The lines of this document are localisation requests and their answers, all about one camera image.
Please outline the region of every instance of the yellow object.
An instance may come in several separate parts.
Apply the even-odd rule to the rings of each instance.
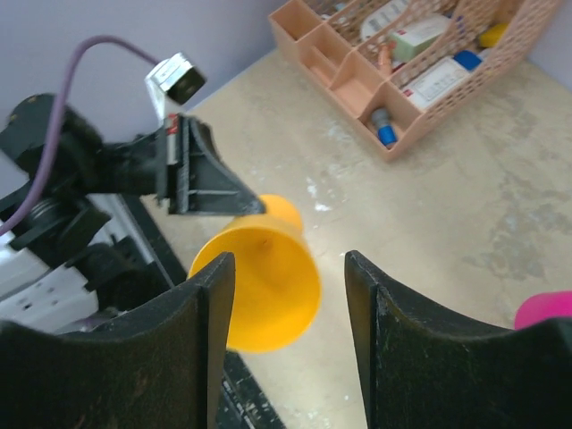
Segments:
[[[278,217],[291,223],[300,232],[304,231],[304,223],[298,209],[286,198],[280,195],[265,194],[259,196],[266,208],[266,214]]]
[[[189,276],[223,252],[234,254],[236,286],[227,347],[267,352],[294,342],[314,321],[320,279],[298,210],[262,196],[265,214],[234,219],[198,253]]]
[[[495,47],[508,27],[508,24],[497,24],[491,27],[479,36],[479,45],[481,47]]]

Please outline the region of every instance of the white wall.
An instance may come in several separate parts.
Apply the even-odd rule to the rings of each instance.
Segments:
[[[572,91],[572,0],[564,0],[530,59]]]
[[[0,129],[24,98],[58,90],[65,62],[85,38],[113,34],[164,59],[184,51],[211,94],[273,48],[267,15],[285,0],[0,0]],[[90,50],[71,104],[108,139],[151,131],[143,83],[148,64],[114,46]]]

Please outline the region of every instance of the blue cap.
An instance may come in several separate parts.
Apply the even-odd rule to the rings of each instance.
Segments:
[[[383,143],[384,146],[392,145],[397,141],[397,136],[395,135],[395,131],[393,127],[390,125],[386,125],[380,128],[377,131],[377,137]]]
[[[453,56],[453,60],[461,64],[468,72],[472,72],[480,63],[483,62],[477,54],[474,54],[471,51],[460,51],[458,54]]]

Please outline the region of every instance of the pink object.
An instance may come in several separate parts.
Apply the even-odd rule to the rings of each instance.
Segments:
[[[572,317],[572,290],[541,293],[527,299],[517,311],[515,329],[523,329],[553,317]]]

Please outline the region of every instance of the desk organizer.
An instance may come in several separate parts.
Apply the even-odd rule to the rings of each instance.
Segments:
[[[366,17],[389,0],[290,0],[270,15],[279,50],[338,106],[355,130],[391,161],[416,144],[449,114],[526,58],[562,0],[402,0],[401,14],[361,40]],[[449,27],[421,54],[390,75],[377,66],[388,35],[433,13],[447,13]],[[414,105],[403,88],[446,56],[477,51],[476,40],[491,26],[507,29],[469,77],[426,109]],[[397,141],[384,146],[370,122],[383,107]]]

